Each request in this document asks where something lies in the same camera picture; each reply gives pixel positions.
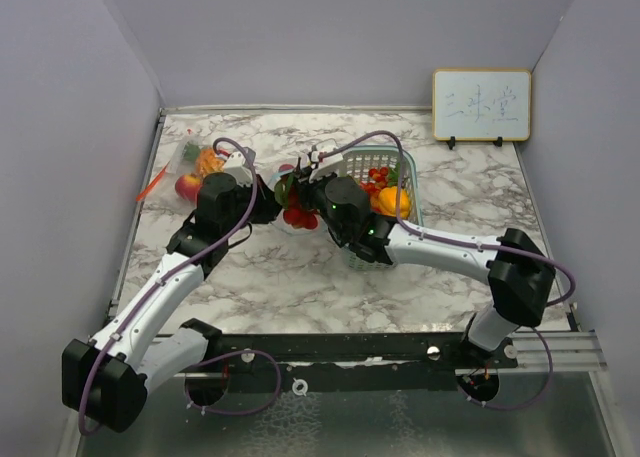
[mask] whiteboard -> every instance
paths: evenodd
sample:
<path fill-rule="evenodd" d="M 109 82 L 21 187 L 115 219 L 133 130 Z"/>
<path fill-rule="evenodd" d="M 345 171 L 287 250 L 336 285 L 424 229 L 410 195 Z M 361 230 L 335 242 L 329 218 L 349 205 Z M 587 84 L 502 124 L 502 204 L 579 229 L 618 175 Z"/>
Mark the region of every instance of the whiteboard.
<path fill-rule="evenodd" d="M 526 69 L 439 69 L 433 73 L 437 140 L 527 140 L 531 72 Z"/>

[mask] handwriting on whiteboard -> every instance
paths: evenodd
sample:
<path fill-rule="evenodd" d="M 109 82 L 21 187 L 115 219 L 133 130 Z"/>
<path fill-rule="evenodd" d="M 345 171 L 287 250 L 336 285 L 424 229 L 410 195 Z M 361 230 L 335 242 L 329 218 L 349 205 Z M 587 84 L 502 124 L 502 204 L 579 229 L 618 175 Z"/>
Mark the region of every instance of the handwriting on whiteboard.
<path fill-rule="evenodd" d="M 517 121 L 518 117 L 512 115 L 510 109 L 517 99 L 518 96 L 508 85 L 498 91 L 485 91 L 480 84 L 476 84 L 474 92 L 451 92 L 445 95 L 447 109 L 444 116 L 473 122 Z"/>

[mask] gray wall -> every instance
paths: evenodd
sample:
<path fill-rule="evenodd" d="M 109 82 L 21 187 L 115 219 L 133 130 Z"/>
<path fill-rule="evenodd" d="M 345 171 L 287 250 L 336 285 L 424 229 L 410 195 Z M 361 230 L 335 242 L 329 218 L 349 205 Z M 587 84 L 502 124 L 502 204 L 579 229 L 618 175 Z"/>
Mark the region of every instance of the gray wall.
<path fill-rule="evenodd" d="M 0 0 L 0 454 L 55 455 L 60 355 L 113 288 L 159 100 L 102 0 Z"/>
<path fill-rule="evenodd" d="M 639 21 L 637 0 L 574 1 L 534 72 L 523 158 L 640 452 Z"/>
<path fill-rule="evenodd" d="M 168 105 L 431 103 L 437 67 L 533 68 L 571 0 L 109 0 Z"/>

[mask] marble table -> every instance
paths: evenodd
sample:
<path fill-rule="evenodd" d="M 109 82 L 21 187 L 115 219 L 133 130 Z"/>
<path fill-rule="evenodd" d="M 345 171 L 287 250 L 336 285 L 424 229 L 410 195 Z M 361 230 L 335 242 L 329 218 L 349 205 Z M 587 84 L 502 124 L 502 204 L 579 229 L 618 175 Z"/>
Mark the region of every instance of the marble table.
<path fill-rule="evenodd" d="M 428 113 L 168 115 L 153 175 L 169 161 L 187 129 L 207 143 L 226 136 L 253 148 L 257 169 L 265 173 L 327 138 L 347 143 L 372 130 L 389 130 L 417 163 L 425 226 L 476 235 L 501 235 L 509 226 L 518 227 L 545 248 L 514 146 L 465 144 L 450 151 L 434 141 Z M 387 143 L 384 138 L 370 142 Z M 144 203 L 120 308 L 148 279 L 188 215 L 176 199 L 167 192 Z M 253 236 L 185 299 L 162 333 L 175 332 L 192 317 L 224 332 L 463 330 L 473 312 L 491 299 L 487 286 L 432 268 L 354 271 L 340 252 L 326 232 L 300 236 L 273 225 L 254 226 Z M 541 328 L 568 330 L 562 306 L 547 309 Z"/>

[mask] whiteboard frame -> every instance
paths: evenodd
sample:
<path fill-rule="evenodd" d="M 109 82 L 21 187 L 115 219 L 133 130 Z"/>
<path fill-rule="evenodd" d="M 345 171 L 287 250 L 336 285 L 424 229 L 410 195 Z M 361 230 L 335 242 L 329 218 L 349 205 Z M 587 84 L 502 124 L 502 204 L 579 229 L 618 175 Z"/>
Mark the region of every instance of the whiteboard frame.
<path fill-rule="evenodd" d="M 530 136 L 531 136 L 531 97 L 532 97 L 532 91 L 531 91 L 531 85 L 532 85 L 532 79 L 531 79 L 531 71 L 529 69 L 520 69 L 520 68 L 508 68 L 508 67 L 496 67 L 496 68 L 491 68 L 491 67 L 443 67 L 441 69 L 436 69 L 433 71 L 433 78 L 432 78 L 432 116 L 433 116 L 433 138 L 436 139 L 439 142 L 447 142 L 449 141 L 449 139 L 451 139 L 451 136 L 447 136 L 447 137 L 438 137 L 436 135 L 436 74 L 438 72 L 526 72 L 529 75 L 529 115 L 527 116 L 527 135 L 525 137 L 505 137 L 504 135 L 502 135 L 502 140 L 504 142 L 524 142 L 525 140 L 527 140 Z M 458 137 L 457 135 L 455 136 L 456 138 L 456 142 L 495 142 L 497 140 L 497 136 L 495 139 L 487 139 L 487 138 L 464 138 L 464 137 Z"/>

